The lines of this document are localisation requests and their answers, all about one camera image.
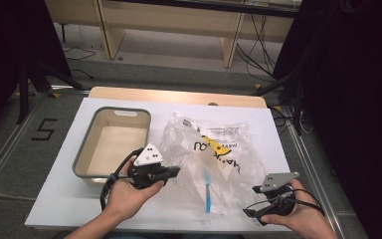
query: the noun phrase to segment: floor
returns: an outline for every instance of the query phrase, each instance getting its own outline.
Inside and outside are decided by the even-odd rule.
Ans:
[[[55,24],[60,39],[62,40],[62,27]],[[122,45],[114,60],[108,60],[105,57],[104,49],[101,43],[100,31],[95,27],[85,27],[77,25],[65,26],[66,43],[62,43],[66,51],[66,57],[69,59],[80,59],[87,62],[110,62],[130,65],[156,66],[175,69],[202,70],[218,73],[244,73],[252,74],[255,77],[265,77],[266,74],[258,69],[249,66],[243,61],[238,54],[235,55],[233,65],[230,69],[223,66],[222,51],[218,38],[143,32],[143,31],[127,31]],[[240,46],[245,52],[250,52],[254,46],[253,41],[240,41]],[[275,60],[281,50],[282,44],[266,43],[267,49],[271,57]],[[260,45],[256,46],[252,57],[262,66],[264,58]],[[275,94],[267,98],[268,104],[276,104]],[[3,142],[10,136],[17,112],[14,105],[16,101],[9,101],[8,109],[13,109],[6,113],[6,116],[0,118],[0,150]],[[291,127],[286,125],[278,128],[281,135],[284,148],[286,150],[286,158],[297,158],[297,160],[289,163],[291,170],[305,171],[307,167],[312,167],[311,172],[321,178],[321,190],[325,195],[329,196],[326,201],[330,204],[334,216],[338,219],[337,227],[342,231],[340,238],[367,238],[362,229],[356,214],[351,209],[344,192],[341,190],[338,180],[330,172],[330,165],[327,162],[327,156],[322,151],[319,139],[315,132],[311,134],[304,133],[302,137],[292,136]],[[302,158],[309,158],[312,164],[304,163]],[[277,235],[245,235],[247,239],[253,238],[295,238],[293,234]]]

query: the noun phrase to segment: person's right hand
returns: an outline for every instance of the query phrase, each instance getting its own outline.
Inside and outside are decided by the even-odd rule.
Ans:
[[[290,182],[293,189],[302,189],[303,186],[296,179]],[[316,204],[315,200],[303,191],[295,191],[297,200]],[[309,206],[295,204],[293,211],[288,216],[279,216],[275,214],[265,215],[262,221],[268,224],[277,224],[285,226],[306,239],[334,239],[337,238],[330,224],[321,215],[319,211]]]

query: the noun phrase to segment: white tabletop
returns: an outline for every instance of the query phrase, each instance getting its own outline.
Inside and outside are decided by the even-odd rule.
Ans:
[[[100,187],[91,186],[73,173],[73,162],[96,110],[102,107],[145,109],[151,113],[148,141],[160,144],[164,127],[173,112],[193,119],[218,123],[248,121],[251,140],[256,145],[265,173],[289,172],[287,160],[270,110],[255,108],[209,107],[169,103],[151,103],[105,99],[84,99],[48,178],[29,214],[27,226],[38,229],[80,227],[96,217],[101,209]],[[148,200],[131,219],[117,229],[212,233],[244,233],[287,231],[275,225],[262,227],[254,219],[241,214],[217,215],[201,213],[202,207],[190,193],[170,180]]]

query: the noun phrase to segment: blue pen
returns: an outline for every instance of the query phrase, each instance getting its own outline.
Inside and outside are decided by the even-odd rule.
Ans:
[[[210,183],[206,183],[206,212],[210,212],[210,206],[212,202],[210,200]]]

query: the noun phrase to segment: gray carpet floor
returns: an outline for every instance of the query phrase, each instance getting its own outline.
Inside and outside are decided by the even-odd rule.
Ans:
[[[108,86],[123,88],[141,88],[187,92],[220,93],[231,95],[250,95],[255,85],[268,84],[270,79],[255,79],[247,74],[216,73],[207,71],[184,70],[162,67],[145,67],[136,65],[97,63],[88,61],[69,61],[71,69],[86,71],[94,76],[89,79],[80,72],[73,72],[74,77],[85,86]],[[62,83],[50,78],[56,85]],[[70,129],[81,100],[85,95],[62,93],[58,98],[48,96],[34,113],[21,141],[15,147],[10,159],[0,173],[0,192],[17,197],[37,197],[53,165],[59,149]],[[278,92],[266,96],[270,105],[277,103]],[[18,116],[18,98],[13,97],[0,114],[0,147],[9,136]],[[44,137],[46,132],[37,131],[43,119],[46,126],[54,129],[49,140],[32,140]],[[286,158],[292,171],[301,172],[300,180],[310,190],[309,180],[303,174],[304,168],[290,138],[290,128],[279,127],[281,141]],[[326,188],[335,213],[341,222],[346,238],[367,238],[356,214],[353,212],[337,178],[330,172],[327,160],[315,132],[302,136],[313,160],[315,168]],[[34,201],[0,198],[0,238],[60,238],[60,231],[38,231],[24,226]],[[295,234],[270,233],[245,235],[246,238],[299,238]]]

